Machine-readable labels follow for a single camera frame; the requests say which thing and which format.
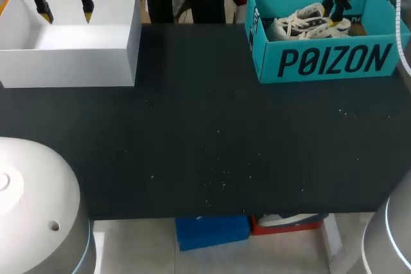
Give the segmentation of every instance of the cable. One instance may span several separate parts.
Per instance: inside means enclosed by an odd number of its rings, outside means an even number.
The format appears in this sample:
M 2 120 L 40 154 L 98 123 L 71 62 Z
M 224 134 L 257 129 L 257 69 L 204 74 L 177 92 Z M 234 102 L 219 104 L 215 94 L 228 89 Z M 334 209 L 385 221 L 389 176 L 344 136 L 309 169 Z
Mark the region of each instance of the cable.
M 405 71 L 411 76 L 411 67 L 405 58 L 403 45 L 401 43 L 401 0 L 396 0 L 396 40 L 399 59 L 401 60 Z

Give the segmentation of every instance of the yellow object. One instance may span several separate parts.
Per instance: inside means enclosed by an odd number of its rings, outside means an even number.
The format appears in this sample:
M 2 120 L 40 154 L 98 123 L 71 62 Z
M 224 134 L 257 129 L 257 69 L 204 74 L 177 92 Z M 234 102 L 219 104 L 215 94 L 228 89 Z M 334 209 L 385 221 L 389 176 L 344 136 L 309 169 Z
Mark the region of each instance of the yellow object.
M 333 22 L 333 21 L 330 21 L 329 22 L 329 25 L 330 25 L 330 27 L 334 27 L 335 25 L 337 25 L 339 22 Z
M 40 15 L 51 24 L 50 16 L 47 13 L 40 13 Z
M 90 22 L 92 13 L 84 13 L 84 15 L 85 15 L 85 20 L 87 22 Z

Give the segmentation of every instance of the tiled floor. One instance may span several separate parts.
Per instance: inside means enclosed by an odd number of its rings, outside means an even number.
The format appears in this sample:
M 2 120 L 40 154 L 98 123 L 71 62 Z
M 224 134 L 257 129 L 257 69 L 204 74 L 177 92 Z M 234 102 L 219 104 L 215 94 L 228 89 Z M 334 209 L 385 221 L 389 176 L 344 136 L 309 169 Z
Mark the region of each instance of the tiled floor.
M 100 274 L 329 273 L 320 230 L 188 252 L 179 251 L 174 219 L 97 221 L 94 232 L 104 236 Z

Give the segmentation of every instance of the white sneaker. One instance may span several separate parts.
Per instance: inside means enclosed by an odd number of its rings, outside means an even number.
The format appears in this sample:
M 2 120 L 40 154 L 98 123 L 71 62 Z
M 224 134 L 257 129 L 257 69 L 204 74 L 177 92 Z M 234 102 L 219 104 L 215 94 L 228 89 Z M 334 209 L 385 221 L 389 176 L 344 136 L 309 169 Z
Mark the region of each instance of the white sneaker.
M 329 17 L 325 17 L 324 20 L 326 20 L 329 25 L 333 23 Z M 351 27 L 351 22 L 349 21 L 349 19 L 342 19 L 342 21 L 338 22 L 336 25 L 333 25 L 332 27 L 335 27 L 339 32 L 343 33 L 344 35 L 347 35 Z
M 324 7 L 320 3 L 313 3 L 301 10 L 297 10 L 289 17 L 274 19 L 267 29 L 269 40 L 298 40 L 301 33 L 310 31 L 327 23 L 323 19 Z
M 274 19 L 274 22 L 267 29 L 267 38 L 270 41 L 278 41 L 346 37 L 351 27 L 351 22 L 348 19 L 343 19 L 336 25 L 330 26 L 329 30 L 325 32 L 326 36 L 323 36 L 325 34 L 323 32 L 327 28 L 326 25 L 332 24 L 330 18 L 322 16 L 323 12 L 324 7 L 320 3 L 314 3 L 302 10 L 297 10 L 289 17 Z M 314 31 L 308 35 L 308 32 L 319 27 L 321 27 L 321 32 Z
M 330 26 L 329 24 L 323 24 L 313 30 L 301 33 L 297 37 L 297 39 L 307 40 L 307 39 L 347 38 L 349 37 L 349 35 L 347 34 L 348 29 L 343 28 L 344 26 L 343 24 L 340 25 L 340 27 L 338 27 L 339 24 L 340 23 L 338 23 L 336 26 Z

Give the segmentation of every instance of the shoe box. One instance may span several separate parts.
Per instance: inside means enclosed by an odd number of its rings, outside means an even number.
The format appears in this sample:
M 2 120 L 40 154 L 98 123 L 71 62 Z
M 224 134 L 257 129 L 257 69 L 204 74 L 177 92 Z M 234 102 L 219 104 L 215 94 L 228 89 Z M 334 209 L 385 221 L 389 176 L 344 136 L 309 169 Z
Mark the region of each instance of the shoe box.
M 261 83 L 392 75 L 399 61 L 396 12 L 388 0 L 351 0 L 350 37 L 270 42 L 265 21 L 322 0 L 247 0 L 245 31 Z M 401 22 L 403 48 L 410 32 Z
M 323 220 L 312 221 L 310 223 L 296 224 L 287 227 L 262 227 L 258 224 L 256 217 L 250 216 L 250 227 L 252 235 L 282 234 L 285 232 L 313 230 L 321 227 Z

